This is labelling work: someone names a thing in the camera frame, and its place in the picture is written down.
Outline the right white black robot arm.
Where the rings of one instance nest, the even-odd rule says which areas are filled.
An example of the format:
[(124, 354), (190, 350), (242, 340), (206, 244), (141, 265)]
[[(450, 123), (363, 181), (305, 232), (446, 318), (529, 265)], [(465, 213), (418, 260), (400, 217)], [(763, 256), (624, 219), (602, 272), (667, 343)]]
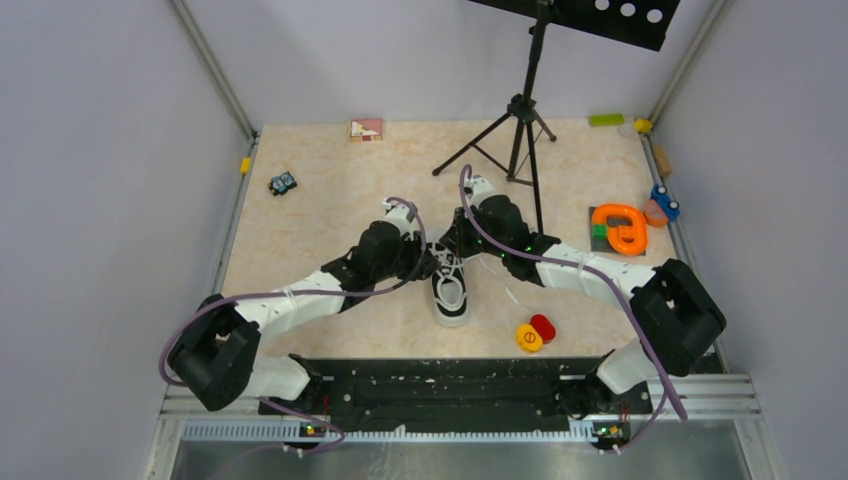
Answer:
[(490, 254), (520, 281), (570, 290), (625, 312), (636, 323), (648, 356), (664, 371), (684, 377), (724, 331), (726, 319), (691, 267), (670, 258), (659, 266), (599, 257), (533, 232), (505, 195), (470, 208), (458, 207), (440, 241), (461, 258)]

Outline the white shoelace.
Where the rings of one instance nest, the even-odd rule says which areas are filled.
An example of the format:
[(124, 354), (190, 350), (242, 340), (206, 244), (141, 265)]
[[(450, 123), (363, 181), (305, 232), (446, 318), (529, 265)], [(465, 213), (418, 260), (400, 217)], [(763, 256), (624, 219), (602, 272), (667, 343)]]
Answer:
[(516, 306), (518, 306), (519, 308), (521, 308), (521, 309), (523, 309), (523, 310), (527, 311), (528, 313), (531, 313), (531, 314), (533, 313), (533, 310), (532, 310), (532, 309), (530, 309), (527, 305), (523, 304), (523, 303), (522, 303), (522, 302), (521, 302), (521, 301), (517, 298), (517, 296), (516, 296), (516, 295), (513, 293), (513, 291), (510, 289), (510, 287), (509, 287), (509, 285), (507, 284), (507, 282), (506, 282), (505, 278), (504, 278), (503, 276), (499, 275), (499, 274), (498, 274), (498, 272), (496, 272), (496, 271), (494, 270), (494, 268), (493, 268), (493, 267), (491, 267), (491, 266), (490, 266), (490, 265), (489, 265), (489, 264), (488, 264), (488, 263), (487, 263), (487, 262), (486, 262), (486, 261), (482, 258), (482, 256), (478, 255), (478, 256), (474, 257), (473, 259), (461, 260), (461, 261), (460, 261), (460, 266), (461, 266), (461, 267), (464, 267), (466, 264), (468, 264), (468, 263), (469, 263), (469, 262), (471, 262), (472, 260), (476, 261), (476, 262), (477, 262), (477, 263), (478, 263), (481, 267), (483, 267), (483, 268), (484, 268), (487, 272), (489, 272), (489, 273), (491, 274), (491, 276), (493, 276), (493, 277), (494, 277), (494, 278), (495, 278), (495, 279), (496, 279), (496, 280), (497, 280), (497, 281), (498, 281), (498, 282), (499, 282), (499, 283), (503, 286), (503, 290), (504, 290), (505, 294), (508, 296), (508, 298), (509, 298), (509, 299), (510, 299), (510, 300), (511, 300), (511, 301), (512, 301), (512, 302), (513, 302)]

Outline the black white canvas sneaker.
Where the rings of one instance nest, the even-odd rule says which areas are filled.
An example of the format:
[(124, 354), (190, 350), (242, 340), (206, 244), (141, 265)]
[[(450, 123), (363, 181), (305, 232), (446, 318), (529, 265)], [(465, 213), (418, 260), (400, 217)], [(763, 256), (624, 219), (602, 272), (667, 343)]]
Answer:
[(442, 239), (446, 233), (446, 229), (437, 228), (428, 243), (429, 252), (438, 262), (430, 280), (437, 320), (442, 326), (453, 328), (468, 322), (469, 304), (464, 263), (455, 252), (455, 245)]

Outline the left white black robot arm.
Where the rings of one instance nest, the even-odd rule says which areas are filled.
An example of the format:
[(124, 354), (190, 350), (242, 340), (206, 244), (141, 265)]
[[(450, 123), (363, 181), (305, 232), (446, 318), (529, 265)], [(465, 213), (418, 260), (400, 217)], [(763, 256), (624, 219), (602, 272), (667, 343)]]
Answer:
[(425, 230), (375, 221), (347, 254), (298, 282), (272, 292), (206, 298), (168, 341), (161, 372), (208, 411), (241, 397), (272, 397), (308, 413), (321, 397), (314, 373), (293, 356), (261, 357), (264, 342), (380, 295), (383, 281), (395, 278), (404, 286), (420, 280), (433, 265)]

